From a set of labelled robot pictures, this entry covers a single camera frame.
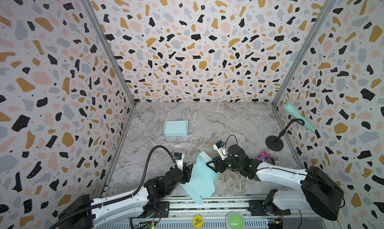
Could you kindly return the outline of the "mint paper box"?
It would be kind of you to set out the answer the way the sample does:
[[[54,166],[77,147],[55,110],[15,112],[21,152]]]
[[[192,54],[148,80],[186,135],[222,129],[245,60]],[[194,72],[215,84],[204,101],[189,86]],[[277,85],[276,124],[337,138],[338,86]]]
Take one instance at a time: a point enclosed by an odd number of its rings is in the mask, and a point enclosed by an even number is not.
[[[188,134],[188,121],[165,121],[166,137],[185,137]]]

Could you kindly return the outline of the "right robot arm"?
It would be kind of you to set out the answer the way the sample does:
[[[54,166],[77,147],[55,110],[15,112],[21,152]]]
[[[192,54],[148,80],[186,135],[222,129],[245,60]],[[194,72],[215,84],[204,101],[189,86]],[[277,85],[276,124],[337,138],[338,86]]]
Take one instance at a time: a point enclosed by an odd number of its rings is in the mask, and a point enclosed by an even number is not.
[[[272,189],[261,204],[261,213],[271,216],[289,214],[291,210],[311,210],[318,216],[335,221],[345,205],[344,191],[320,168],[288,169],[249,158],[238,145],[232,145],[225,157],[218,156],[206,163],[212,171],[240,173],[249,180],[270,182],[287,187]]]

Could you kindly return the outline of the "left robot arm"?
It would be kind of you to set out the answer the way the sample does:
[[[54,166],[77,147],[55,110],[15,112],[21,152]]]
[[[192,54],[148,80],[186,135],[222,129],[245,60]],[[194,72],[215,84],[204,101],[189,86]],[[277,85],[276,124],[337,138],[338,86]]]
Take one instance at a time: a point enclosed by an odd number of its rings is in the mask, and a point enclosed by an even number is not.
[[[164,176],[148,180],[136,192],[91,199],[83,195],[59,214],[57,226],[52,229],[99,229],[128,218],[147,218],[162,212],[162,200],[179,185],[191,179],[193,164],[171,168]]]

